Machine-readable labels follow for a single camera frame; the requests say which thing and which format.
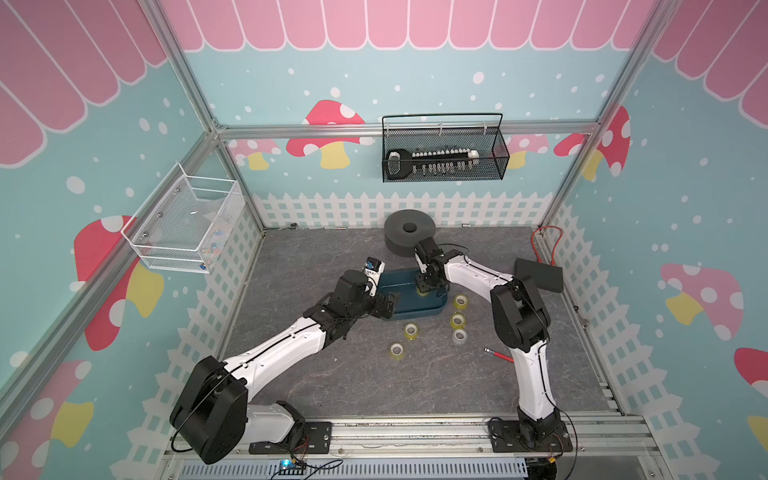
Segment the teal plastic storage box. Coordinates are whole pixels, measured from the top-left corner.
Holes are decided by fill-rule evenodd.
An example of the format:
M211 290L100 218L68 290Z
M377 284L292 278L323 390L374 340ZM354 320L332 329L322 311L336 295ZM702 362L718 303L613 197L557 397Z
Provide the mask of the teal plastic storage box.
M422 293L417 286L418 268L385 271L378 289L399 296L389 321L404 321L440 314L448 301L449 288L442 286Z

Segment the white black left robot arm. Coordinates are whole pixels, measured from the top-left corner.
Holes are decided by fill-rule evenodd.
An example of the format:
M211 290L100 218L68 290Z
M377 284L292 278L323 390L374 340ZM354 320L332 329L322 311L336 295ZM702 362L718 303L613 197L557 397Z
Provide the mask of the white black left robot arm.
M207 356L197 362L170 414L174 436L206 464L222 460L244 439L297 446L304 419L293 407L250 401L292 366L346 337L357 320L391 318L399 296L379 291L380 276L347 270L334 291L271 339L223 361Z

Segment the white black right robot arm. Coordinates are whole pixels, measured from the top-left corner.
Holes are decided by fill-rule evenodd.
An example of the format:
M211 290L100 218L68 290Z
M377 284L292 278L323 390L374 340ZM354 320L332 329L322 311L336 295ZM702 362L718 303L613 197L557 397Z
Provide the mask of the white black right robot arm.
M510 348L515 365L519 438L532 449L554 435L564 422L550 393L551 318L535 282L483 266L457 250L445 252L431 237L417 243L415 258L420 291L456 284L491 304L495 332Z

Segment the black flat box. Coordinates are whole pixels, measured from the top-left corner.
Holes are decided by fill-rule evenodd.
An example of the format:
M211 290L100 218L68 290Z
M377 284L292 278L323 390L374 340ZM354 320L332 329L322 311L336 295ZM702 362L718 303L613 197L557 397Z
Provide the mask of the black flat box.
M517 258L515 275L520 278L530 278L542 290L554 293L564 291L563 269L559 266Z

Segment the grey perforated filament spool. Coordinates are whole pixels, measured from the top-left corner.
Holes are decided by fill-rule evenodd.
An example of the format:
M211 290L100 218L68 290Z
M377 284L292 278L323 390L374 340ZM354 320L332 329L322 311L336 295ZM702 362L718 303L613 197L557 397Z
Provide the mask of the grey perforated filament spool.
M435 222L427 213L414 209L399 210L385 220L385 245L395 255L412 256L415 246L433 237L435 232Z

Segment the red pen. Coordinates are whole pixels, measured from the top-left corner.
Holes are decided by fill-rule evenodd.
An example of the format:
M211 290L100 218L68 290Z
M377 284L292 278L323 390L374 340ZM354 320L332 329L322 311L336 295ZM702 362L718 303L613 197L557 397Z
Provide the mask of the red pen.
M509 363L514 363L514 359L511 356L509 356L509 355L505 355L503 353L497 352L497 351L492 350L492 349L487 348L487 347L485 347L483 350L484 350L485 353L487 353L488 355L491 355L491 356L493 356L495 358L504 360L504 361L509 362Z

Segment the black socket tool set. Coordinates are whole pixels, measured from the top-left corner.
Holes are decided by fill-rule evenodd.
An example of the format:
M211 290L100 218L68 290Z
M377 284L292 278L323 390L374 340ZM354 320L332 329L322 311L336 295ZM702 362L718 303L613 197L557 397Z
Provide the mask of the black socket tool set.
M383 178L405 180L410 176L448 175L470 170L480 159L477 150L447 149L438 151L390 150L383 160Z

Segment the green circuit board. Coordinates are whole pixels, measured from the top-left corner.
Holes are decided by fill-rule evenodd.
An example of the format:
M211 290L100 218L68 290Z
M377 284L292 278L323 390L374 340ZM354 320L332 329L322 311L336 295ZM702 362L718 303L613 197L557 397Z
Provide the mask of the green circuit board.
M276 472L276 474L302 476L306 473L306 470L307 468L304 463L283 459L279 463L279 470Z

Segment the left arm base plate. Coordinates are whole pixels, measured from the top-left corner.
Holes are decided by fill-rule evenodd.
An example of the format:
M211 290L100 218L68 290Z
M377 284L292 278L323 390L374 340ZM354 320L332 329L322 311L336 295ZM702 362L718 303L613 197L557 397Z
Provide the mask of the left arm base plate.
M332 429L332 422L299 422L280 441L251 443L248 453L252 455L328 454Z

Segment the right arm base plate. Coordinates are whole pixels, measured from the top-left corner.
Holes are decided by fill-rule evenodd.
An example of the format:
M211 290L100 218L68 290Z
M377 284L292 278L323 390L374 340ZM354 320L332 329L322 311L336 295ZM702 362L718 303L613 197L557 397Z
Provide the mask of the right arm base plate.
M494 453L542 453L559 457L573 451L572 437L562 420L503 420L492 417L487 422Z

